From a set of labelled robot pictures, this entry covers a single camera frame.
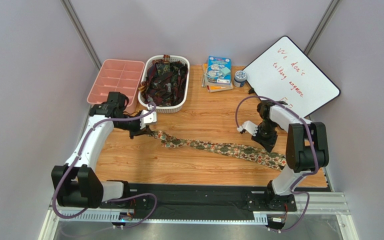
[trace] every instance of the pink tray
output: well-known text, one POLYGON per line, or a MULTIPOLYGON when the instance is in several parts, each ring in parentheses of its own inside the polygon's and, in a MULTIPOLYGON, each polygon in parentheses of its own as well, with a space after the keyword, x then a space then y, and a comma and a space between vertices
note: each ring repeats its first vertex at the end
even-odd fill
POLYGON ((101 104, 107 100, 109 92, 120 92, 130 100, 125 111, 133 113, 138 103, 138 87, 144 68, 142 61, 107 59, 94 81, 87 102, 101 104))

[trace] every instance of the wood grain surface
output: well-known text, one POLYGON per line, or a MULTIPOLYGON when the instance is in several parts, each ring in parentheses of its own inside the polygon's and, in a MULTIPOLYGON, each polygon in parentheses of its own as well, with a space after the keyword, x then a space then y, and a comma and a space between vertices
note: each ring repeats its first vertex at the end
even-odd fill
MULTIPOLYGON (((234 66, 233 72, 244 67, 234 66)), ((158 113, 152 130, 163 130, 182 139, 237 143, 261 148, 251 135, 237 132, 235 110, 248 96, 250 87, 208 93, 201 87, 202 67, 191 66, 186 102, 177 113, 158 113)), ((239 109, 239 124, 262 121, 257 113, 259 100, 249 99, 239 109)), ((139 103, 137 110, 144 109, 139 103)), ((274 152, 285 154, 287 134, 278 129, 274 152)), ((129 138, 128 131, 114 129, 107 138, 96 166, 101 181, 131 183, 266 186, 279 171, 243 159, 219 155, 188 146, 165 148, 147 135, 129 138)), ((306 187, 326 187, 323 171, 307 177, 306 187)))

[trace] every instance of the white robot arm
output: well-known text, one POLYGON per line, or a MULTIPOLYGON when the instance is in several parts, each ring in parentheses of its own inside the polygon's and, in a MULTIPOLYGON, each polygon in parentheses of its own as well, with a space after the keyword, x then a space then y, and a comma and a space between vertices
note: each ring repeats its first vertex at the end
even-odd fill
POLYGON ((128 98, 124 94, 110 92, 106 102, 96 104, 90 109, 87 127, 78 146, 63 166, 55 166, 51 172, 53 185, 56 189, 62 176, 74 164, 57 193, 57 202, 60 206, 97 208, 102 202, 123 197, 127 182, 100 182, 95 174, 96 163, 105 141, 114 128, 130 131, 130 138, 133 138, 134 136, 149 134, 148 125, 157 122, 157 113, 148 114, 146 110, 140 111, 137 116, 148 115, 137 120, 128 122, 108 120, 133 117, 124 114, 126 101, 128 104, 128 98), (87 141, 80 153, 81 145, 85 140, 87 141))
MULTIPOLYGON (((269 182, 268 189, 272 190, 273 196, 271 198, 289 196, 292 194, 291 186, 293 184, 298 185, 304 179, 304 174, 315 169, 311 149, 309 146, 305 146, 305 140, 308 139, 308 136, 304 130, 304 123, 283 107, 274 105, 270 101, 261 101, 257 111, 263 119, 262 123, 256 125, 251 121, 246 121, 237 130, 241 133, 250 133, 252 135, 251 139, 260 143, 268 152, 272 151, 278 137, 275 127, 279 125, 287 131, 285 154, 287 165, 277 178, 269 182)), ((318 167, 325 167, 329 162, 325 125, 307 119, 304 119, 304 121, 312 135, 318 158, 318 167)))

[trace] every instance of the small container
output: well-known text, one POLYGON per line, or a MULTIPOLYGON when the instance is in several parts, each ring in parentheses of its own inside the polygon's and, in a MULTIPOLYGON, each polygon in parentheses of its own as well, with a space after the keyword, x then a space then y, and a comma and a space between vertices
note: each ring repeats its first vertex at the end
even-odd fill
POLYGON ((247 73, 245 71, 239 70, 239 71, 236 71, 235 73, 233 84, 237 88, 242 88, 244 87, 246 80, 247 80, 247 73))
POLYGON ((134 112, 144 68, 145 63, 142 61, 107 59, 94 81, 87 102, 91 105, 101 104, 107 100, 109 92, 120 92, 129 100, 125 111, 134 112))
MULTIPOLYGON (((159 59, 164 59, 164 55, 153 56, 153 57, 149 58, 149 60, 146 62, 145 72, 143 73, 143 75, 141 77, 142 82, 146 81, 146 77, 148 75, 148 69, 152 66, 152 61, 159 60, 159 59)), ((177 113, 178 111, 180 111, 182 109, 183 104, 185 104, 185 102, 186 102, 186 97, 188 96, 189 73, 191 72, 191 65, 189 64, 189 61, 182 56, 170 55, 170 62, 176 62, 176 61, 180 61, 182 64, 187 65, 186 86, 184 88, 183 101, 181 101, 180 104, 175 105, 175 106, 157 106, 156 107, 157 113, 163 113, 163 114, 177 113)), ((138 101, 142 106, 144 106, 144 107, 148 106, 145 103, 145 99, 143 98, 142 94, 140 94, 140 93, 138 94, 138 101)))

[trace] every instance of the stack of books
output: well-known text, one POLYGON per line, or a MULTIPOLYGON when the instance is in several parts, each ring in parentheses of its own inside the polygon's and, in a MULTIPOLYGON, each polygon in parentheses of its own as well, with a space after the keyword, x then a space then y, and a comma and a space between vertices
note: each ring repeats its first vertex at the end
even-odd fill
POLYGON ((234 88, 231 77, 231 60, 229 58, 209 56, 208 63, 202 65, 202 86, 209 93, 231 90, 234 88))

